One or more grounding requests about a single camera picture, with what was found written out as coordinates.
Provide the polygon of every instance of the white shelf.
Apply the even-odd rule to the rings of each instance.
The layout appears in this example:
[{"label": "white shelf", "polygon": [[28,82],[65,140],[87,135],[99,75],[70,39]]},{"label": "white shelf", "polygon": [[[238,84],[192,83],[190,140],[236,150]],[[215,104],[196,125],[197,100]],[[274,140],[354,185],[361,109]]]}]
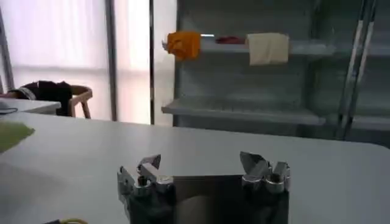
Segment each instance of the white shelf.
[{"label": "white shelf", "polygon": [[[200,41],[200,51],[209,53],[249,53],[246,44],[218,44],[214,37],[202,37]],[[163,48],[166,50],[166,43],[162,42]],[[323,41],[297,41],[291,40],[289,47],[290,55],[307,55],[317,57],[328,57],[336,53],[350,53],[351,48],[348,44],[328,44]],[[390,56],[390,44],[371,43],[369,49],[370,56],[388,57]]]},{"label": "white shelf", "polygon": [[390,130],[390,116],[362,116],[353,117],[353,129],[366,129],[376,131]]},{"label": "white shelf", "polygon": [[[200,51],[210,53],[249,53],[246,44],[218,44],[213,37],[202,37]],[[336,52],[332,45],[320,41],[290,41],[290,55],[331,56]]]},{"label": "white shelf", "polygon": [[322,125],[325,119],[312,111],[288,104],[215,100],[198,97],[176,99],[161,108],[163,113],[219,117],[283,124]]}]

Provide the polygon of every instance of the glass panel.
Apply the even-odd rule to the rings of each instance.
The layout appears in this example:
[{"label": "glass panel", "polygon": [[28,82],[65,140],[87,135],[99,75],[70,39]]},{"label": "glass panel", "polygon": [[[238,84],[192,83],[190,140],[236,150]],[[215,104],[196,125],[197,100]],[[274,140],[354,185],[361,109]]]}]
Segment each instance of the glass panel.
[{"label": "glass panel", "polygon": [[119,121],[150,124],[149,1],[116,0]]},{"label": "glass panel", "polygon": [[[104,0],[6,0],[1,8],[15,86],[88,86],[91,117],[110,120]],[[76,114],[83,117],[80,108]]]}]

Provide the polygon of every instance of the wooden chair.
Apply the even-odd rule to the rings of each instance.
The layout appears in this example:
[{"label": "wooden chair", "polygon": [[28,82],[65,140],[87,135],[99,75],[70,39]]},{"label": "wooden chair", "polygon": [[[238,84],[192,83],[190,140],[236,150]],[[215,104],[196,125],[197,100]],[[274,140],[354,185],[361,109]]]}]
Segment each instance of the wooden chair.
[{"label": "wooden chair", "polygon": [[91,119],[90,109],[88,108],[87,101],[92,98],[92,89],[86,86],[71,85],[72,95],[74,96],[69,100],[69,113],[72,117],[76,116],[76,105],[81,103],[84,116],[87,119]]}]

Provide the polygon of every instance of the orange object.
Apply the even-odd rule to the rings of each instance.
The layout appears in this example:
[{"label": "orange object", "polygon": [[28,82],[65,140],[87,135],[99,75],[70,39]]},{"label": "orange object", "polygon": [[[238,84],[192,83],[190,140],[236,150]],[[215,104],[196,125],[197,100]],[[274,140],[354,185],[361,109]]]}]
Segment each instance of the orange object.
[{"label": "orange object", "polygon": [[200,51],[200,33],[178,31],[168,34],[168,53],[179,60],[197,58]]}]

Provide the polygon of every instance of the silver metal part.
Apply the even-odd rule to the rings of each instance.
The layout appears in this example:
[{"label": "silver metal part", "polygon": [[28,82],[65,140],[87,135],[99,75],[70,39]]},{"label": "silver metal part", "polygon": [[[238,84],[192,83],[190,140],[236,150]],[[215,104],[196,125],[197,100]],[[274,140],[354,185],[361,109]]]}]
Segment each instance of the silver metal part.
[{"label": "silver metal part", "polygon": [[140,166],[144,163],[150,163],[156,169],[160,167],[161,155],[154,155],[149,157],[144,157],[138,164],[137,171],[140,172]]},{"label": "silver metal part", "polygon": [[271,173],[272,167],[266,160],[261,160],[250,171],[243,176],[243,186],[251,186],[253,190],[260,188],[262,182]]},{"label": "silver metal part", "polygon": [[244,167],[245,173],[249,174],[252,169],[257,165],[260,161],[265,161],[265,159],[261,155],[247,153],[247,152],[240,152],[239,158],[241,160],[241,164]]},{"label": "silver metal part", "polygon": [[159,192],[165,192],[173,185],[173,177],[160,175],[158,170],[151,163],[141,164],[138,168],[140,175],[154,183],[156,190]]},{"label": "silver metal part", "polygon": [[285,162],[278,162],[274,171],[266,178],[266,188],[273,194],[288,191],[290,178],[290,168],[288,164]]},{"label": "silver metal part", "polygon": [[135,197],[145,197],[151,192],[151,182],[146,180],[140,183],[141,175],[128,172],[121,167],[118,172],[118,191],[121,195],[132,194]]}]

